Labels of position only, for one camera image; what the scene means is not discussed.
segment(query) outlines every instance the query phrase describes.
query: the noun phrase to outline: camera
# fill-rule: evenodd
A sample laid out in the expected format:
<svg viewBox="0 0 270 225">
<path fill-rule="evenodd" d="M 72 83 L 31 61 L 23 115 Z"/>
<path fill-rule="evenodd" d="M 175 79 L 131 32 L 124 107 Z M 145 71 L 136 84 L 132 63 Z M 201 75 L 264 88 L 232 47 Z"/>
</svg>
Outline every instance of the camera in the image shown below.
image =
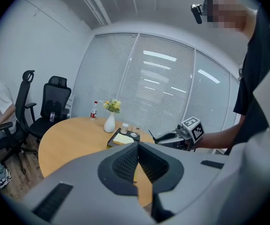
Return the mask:
<svg viewBox="0 0 270 225">
<path fill-rule="evenodd" d="M 193 13 L 193 16 L 195 16 L 195 20 L 198 24 L 202 24 L 202 15 L 203 15 L 203 5 L 202 4 L 192 4 L 190 6 L 190 10 Z"/>
</svg>

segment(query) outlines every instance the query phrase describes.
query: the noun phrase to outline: plastic bottle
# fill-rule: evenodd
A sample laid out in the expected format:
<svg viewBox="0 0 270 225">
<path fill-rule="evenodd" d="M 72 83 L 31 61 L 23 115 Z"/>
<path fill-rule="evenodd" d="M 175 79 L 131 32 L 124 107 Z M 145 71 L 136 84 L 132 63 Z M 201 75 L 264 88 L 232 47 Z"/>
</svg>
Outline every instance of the plastic bottle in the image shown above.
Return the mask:
<svg viewBox="0 0 270 225">
<path fill-rule="evenodd" d="M 91 110 L 90 120 L 95 120 L 97 118 L 97 104 L 98 104 L 98 102 L 95 101 L 94 105 L 93 105 L 93 108 Z"/>
</svg>

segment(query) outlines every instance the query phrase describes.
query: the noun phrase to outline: window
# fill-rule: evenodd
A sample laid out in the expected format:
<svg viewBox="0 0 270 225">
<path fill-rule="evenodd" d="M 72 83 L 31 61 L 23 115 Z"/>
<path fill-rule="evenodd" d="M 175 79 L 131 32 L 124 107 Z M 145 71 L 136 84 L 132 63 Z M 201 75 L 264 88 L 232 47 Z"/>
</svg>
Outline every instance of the window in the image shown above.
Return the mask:
<svg viewBox="0 0 270 225">
<path fill-rule="evenodd" d="M 136 36 L 108 34 L 93 38 L 75 83 L 74 117 L 89 117 L 94 101 L 98 101 L 98 116 L 109 116 L 103 102 L 116 98 Z"/>
<path fill-rule="evenodd" d="M 194 50 L 164 38 L 140 35 L 123 79 L 119 120 L 154 136 L 181 122 L 193 76 Z"/>
<path fill-rule="evenodd" d="M 185 118 L 202 121 L 206 133 L 222 130 L 230 96 L 230 73 L 196 52 L 195 77 Z"/>
<path fill-rule="evenodd" d="M 88 117 L 98 101 L 97 116 L 107 118 L 103 102 L 117 98 L 122 104 L 116 119 L 154 136 L 191 116 L 212 133 L 234 124 L 238 88 L 221 65 L 185 44 L 147 34 L 103 34 L 93 38 L 81 64 L 72 115 Z"/>
<path fill-rule="evenodd" d="M 225 119 L 225 125 L 223 130 L 226 130 L 230 127 L 232 127 L 235 123 L 236 113 L 233 112 L 236 100 L 237 100 L 237 94 L 239 89 L 239 83 L 236 78 L 231 76 L 231 94 L 230 94 L 230 103 L 229 103 L 229 109 L 227 113 L 227 117 Z"/>
</svg>

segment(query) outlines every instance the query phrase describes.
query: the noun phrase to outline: ceiling light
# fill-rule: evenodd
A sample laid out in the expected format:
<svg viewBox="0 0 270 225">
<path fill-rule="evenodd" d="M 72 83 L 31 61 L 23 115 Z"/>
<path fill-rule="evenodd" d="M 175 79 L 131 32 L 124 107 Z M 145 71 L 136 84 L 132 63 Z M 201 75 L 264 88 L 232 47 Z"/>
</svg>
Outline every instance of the ceiling light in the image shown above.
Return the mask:
<svg viewBox="0 0 270 225">
<path fill-rule="evenodd" d="M 142 70 L 142 69 L 140 70 L 140 73 L 144 74 L 147 77 L 156 78 L 156 79 L 162 80 L 164 82 L 168 82 L 169 81 L 169 79 L 167 77 L 161 76 L 158 73 L 153 73 L 153 72 Z"/>
<path fill-rule="evenodd" d="M 157 57 L 157 58 L 163 58 L 163 59 L 173 61 L 173 62 L 175 62 L 177 60 L 176 58 L 171 57 L 171 56 L 167 56 L 167 55 L 157 53 L 157 52 L 150 52 L 150 51 L 146 51 L 146 50 L 143 51 L 143 54 L 150 55 L 150 56 Z"/>
<path fill-rule="evenodd" d="M 215 77 L 211 76 L 209 73 L 206 73 L 204 70 L 198 70 L 198 72 L 200 74 L 203 74 L 204 76 L 206 76 L 207 78 L 211 79 L 212 81 L 216 82 L 216 83 L 220 83 L 219 80 L 217 80 Z"/>
<path fill-rule="evenodd" d="M 167 95 L 171 95 L 171 96 L 173 96 L 173 94 L 171 94 L 171 93 L 168 93 L 168 92 L 163 92 L 164 94 L 167 94 Z"/>
<path fill-rule="evenodd" d="M 144 64 L 149 64 L 149 65 L 153 65 L 153 66 L 156 66 L 156 67 L 159 67 L 159 68 L 171 69 L 170 67 L 162 66 L 162 65 L 159 65 L 159 64 L 156 64 L 156 63 L 152 63 L 152 62 L 143 61 L 143 63 Z"/>
<path fill-rule="evenodd" d="M 153 90 L 153 91 L 155 91 L 156 89 L 154 89 L 154 88 L 150 88 L 150 87 L 144 87 L 144 88 L 146 88 L 146 89 L 149 89 L 149 90 Z"/>
<path fill-rule="evenodd" d="M 172 89 L 175 89 L 175 90 L 177 90 L 177 91 L 179 91 L 179 92 L 185 92 L 185 91 L 183 91 L 183 90 L 181 90 L 181 89 L 178 89 L 178 88 L 174 88 L 174 87 L 171 87 Z"/>
<path fill-rule="evenodd" d="M 166 114 L 168 114 L 168 115 L 170 115 L 170 116 L 173 116 L 171 113 L 169 113 L 169 112 L 167 112 L 167 111 L 162 111 L 163 113 L 166 113 Z"/>
<path fill-rule="evenodd" d="M 147 81 L 147 82 L 150 82 L 150 83 L 160 84 L 159 82 L 152 81 L 152 80 L 149 80 L 149 79 L 144 79 L 144 80 Z"/>
<path fill-rule="evenodd" d="M 140 101 L 140 103 L 145 104 L 145 105 L 147 105 L 147 106 L 152 106 L 151 104 L 144 103 L 144 102 L 142 102 L 142 101 Z"/>
</svg>

